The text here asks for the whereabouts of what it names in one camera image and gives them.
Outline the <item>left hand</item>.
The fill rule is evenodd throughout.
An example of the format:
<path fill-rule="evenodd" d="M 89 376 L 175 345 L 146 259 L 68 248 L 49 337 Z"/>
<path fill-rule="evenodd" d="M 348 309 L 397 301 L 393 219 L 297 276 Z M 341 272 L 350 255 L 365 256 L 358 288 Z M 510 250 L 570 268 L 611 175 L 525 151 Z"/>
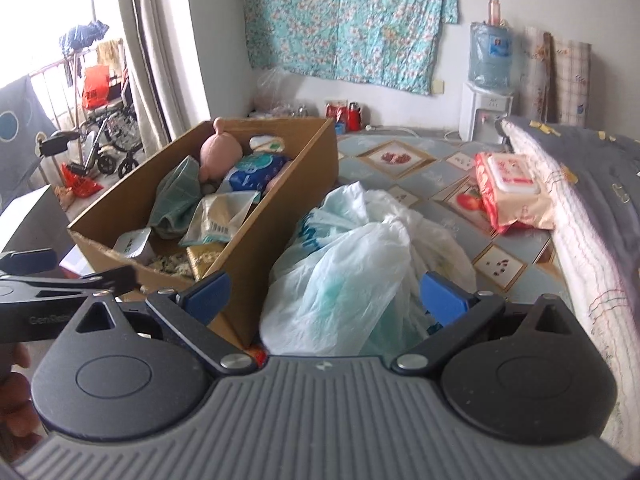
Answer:
<path fill-rule="evenodd" d="M 31 450 L 41 439 L 37 434 L 40 419 L 32 405 L 30 383 L 26 376 L 14 372 L 18 366 L 27 370 L 30 356 L 24 344 L 8 345 L 8 374 L 1 378 L 1 457 L 12 462 Z"/>

